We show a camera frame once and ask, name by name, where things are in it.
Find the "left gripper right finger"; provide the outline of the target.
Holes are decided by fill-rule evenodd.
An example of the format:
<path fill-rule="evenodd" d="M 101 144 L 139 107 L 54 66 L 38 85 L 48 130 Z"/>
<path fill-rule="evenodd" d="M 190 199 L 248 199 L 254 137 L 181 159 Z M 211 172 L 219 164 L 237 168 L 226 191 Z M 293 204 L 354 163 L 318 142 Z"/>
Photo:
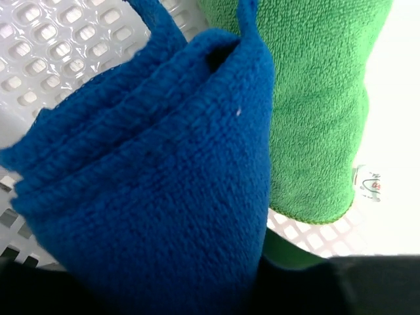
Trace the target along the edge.
<path fill-rule="evenodd" d="M 247 314 L 418 314 L 419 256 L 264 254 Z"/>

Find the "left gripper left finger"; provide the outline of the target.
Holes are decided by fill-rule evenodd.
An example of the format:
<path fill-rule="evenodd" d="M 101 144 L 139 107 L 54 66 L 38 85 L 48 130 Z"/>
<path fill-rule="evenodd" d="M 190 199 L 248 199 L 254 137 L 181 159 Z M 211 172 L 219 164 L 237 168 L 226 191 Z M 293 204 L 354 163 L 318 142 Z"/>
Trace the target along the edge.
<path fill-rule="evenodd" d="M 98 314 L 95 298 L 67 272 L 1 259 L 2 314 Z"/>

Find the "blue microfiber towel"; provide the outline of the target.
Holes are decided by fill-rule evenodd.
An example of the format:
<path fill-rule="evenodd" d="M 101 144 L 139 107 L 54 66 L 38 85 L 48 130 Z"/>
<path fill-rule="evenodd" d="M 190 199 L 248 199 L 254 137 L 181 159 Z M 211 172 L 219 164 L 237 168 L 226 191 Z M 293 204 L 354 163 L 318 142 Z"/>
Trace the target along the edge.
<path fill-rule="evenodd" d="M 114 314 L 246 314 L 268 216 L 274 65 L 238 3 L 240 33 L 185 40 L 159 1 L 151 32 L 1 150 L 14 210 Z"/>

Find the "green microfiber towel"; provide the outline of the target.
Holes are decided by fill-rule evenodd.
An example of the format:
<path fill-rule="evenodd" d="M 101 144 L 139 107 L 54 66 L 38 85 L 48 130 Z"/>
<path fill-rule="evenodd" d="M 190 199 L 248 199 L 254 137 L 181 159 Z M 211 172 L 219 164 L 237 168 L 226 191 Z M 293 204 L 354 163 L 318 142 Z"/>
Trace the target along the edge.
<path fill-rule="evenodd" d="M 255 274 L 268 210 L 330 223 L 354 199 L 366 62 L 390 1 L 203 1 L 205 82 L 177 152 L 188 176 L 181 265 Z"/>

